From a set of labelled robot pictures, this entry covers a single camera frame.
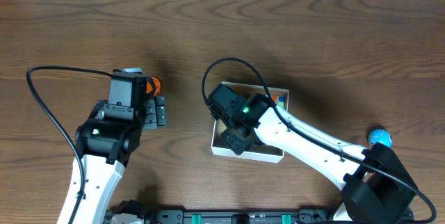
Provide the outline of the white cardboard box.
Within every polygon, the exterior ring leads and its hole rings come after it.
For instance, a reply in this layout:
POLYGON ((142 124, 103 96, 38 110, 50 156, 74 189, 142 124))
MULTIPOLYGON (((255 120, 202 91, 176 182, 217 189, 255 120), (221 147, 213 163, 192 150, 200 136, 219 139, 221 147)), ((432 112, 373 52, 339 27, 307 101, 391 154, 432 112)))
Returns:
MULTIPOLYGON (((262 86, 244 84, 244 83, 233 83, 228 81, 222 81, 222 85, 226 85, 231 88, 238 95, 242 95, 246 98, 255 94, 261 93, 265 94, 265 90, 262 86)), ((268 87, 271 96, 272 95, 284 95, 286 97, 286 109, 289 110, 289 90, 283 88, 272 88, 268 87)), ((253 143, 246 149, 242 154, 235 154, 229 146, 224 142, 220 135, 226 129, 226 126, 220 121, 215 120, 213 124, 213 133, 211 139, 211 151, 213 155, 222 157, 233 157, 238 159, 249 159, 253 161, 264 161, 268 163, 279 163, 283 158, 285 152, 277 147, 269 146, 266 144, 256 144, 253 143)))

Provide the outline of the colourful puzzle cube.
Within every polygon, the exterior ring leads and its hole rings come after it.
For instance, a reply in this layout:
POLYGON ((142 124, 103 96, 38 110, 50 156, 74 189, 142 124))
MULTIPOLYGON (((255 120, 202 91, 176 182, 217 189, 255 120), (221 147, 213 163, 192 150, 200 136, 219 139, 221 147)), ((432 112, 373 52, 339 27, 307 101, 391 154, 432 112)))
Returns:
POLYGON ((284 95, 272 95, 273 101, 276 105, 279 105, 286 109, 286 97, 284 95))

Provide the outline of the blue toy ball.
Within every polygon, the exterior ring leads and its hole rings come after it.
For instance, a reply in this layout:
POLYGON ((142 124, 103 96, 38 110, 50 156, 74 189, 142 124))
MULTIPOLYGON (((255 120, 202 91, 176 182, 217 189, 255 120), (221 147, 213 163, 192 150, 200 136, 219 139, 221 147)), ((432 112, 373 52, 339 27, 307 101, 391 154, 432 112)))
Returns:
POLYGON ((368 143, 370 146, 380 143, 387 147, 392 147, 393 140, 391 134, 386 129, 374 129, 368 134, 368 143))

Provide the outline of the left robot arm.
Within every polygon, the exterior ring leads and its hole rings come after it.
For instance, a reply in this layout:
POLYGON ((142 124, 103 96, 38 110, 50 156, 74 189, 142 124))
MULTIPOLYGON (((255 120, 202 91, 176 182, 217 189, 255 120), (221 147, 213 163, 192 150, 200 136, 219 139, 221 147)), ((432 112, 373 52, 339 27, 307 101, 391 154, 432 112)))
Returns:
POLYGON ((98 100, 75 134, 73 162, 59 223, 101 223, 145 130, 167 123, 161 83, 140 68, 114 70, 108 99, 98 100))

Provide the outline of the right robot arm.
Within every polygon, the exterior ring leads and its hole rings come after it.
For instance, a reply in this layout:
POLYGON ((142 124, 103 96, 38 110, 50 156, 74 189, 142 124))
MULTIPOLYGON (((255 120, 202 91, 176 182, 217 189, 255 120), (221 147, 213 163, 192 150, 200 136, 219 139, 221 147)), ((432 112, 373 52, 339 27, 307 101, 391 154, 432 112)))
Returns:
POLYGON ((417 186, 385 144, 367 149, 335 138, 291 115, 264 93, 243 96, 219 84, 204 102, 223 125, 219 140, 236 156, 260 145, 288 153, 317 170, 341 192, 342 203, 332 221, 400 223, 417 186))

